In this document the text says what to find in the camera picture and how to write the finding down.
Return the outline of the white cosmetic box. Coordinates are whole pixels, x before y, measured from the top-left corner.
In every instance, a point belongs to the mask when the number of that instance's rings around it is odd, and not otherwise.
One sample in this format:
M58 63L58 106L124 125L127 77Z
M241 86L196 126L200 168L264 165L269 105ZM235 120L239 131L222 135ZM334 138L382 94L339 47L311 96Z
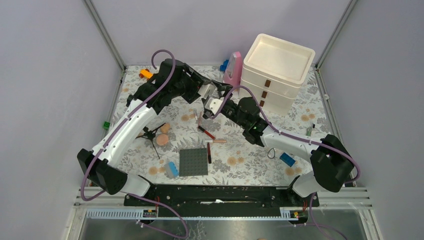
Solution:
M216 86L213 83L210 84L204 84L202 85L199 90L198 94L202 99L207 99L209 96L211 96L214 91L216 90Z

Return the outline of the cream three-drawer organizer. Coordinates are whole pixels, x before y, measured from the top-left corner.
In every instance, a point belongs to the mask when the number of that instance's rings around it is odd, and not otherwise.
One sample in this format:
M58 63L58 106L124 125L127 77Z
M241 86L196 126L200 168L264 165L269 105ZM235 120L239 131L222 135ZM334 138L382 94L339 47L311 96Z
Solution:
M259 34L243 60L239 96L254 95L263 110L285 116L291 109L315 51L268 34Z

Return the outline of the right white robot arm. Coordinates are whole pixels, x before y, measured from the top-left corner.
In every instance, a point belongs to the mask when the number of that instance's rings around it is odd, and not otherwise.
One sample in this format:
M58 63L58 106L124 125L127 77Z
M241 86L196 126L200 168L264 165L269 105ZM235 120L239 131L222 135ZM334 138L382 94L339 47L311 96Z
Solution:
M279 131L260 116L261 109L253 97L243 97L235 103L209 96L202 103L205 118L224 115L242 128L242 135L249 143L279 149L310 162L312 170L294 179L286 193L291 205L299 206L307 196L322 190L337 193L349 180L354 164L336 136L328 134L313 139Z

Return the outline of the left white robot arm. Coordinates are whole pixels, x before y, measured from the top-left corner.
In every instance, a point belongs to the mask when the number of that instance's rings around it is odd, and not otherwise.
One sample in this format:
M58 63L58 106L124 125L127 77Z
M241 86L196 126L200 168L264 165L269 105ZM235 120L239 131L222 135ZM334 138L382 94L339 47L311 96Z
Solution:
M110 195L118 192L135 195L144 206L152 204L155 192L151 184L141 176L117 168L124 153L174 98L182 97L191 104L197 99L212 99L214 92L224 98L231 89L230 84L202 76L184 62L165 59L158 72L128 97L126 112L110 132L91 150L83 148L77 154L83 182L90 180Z

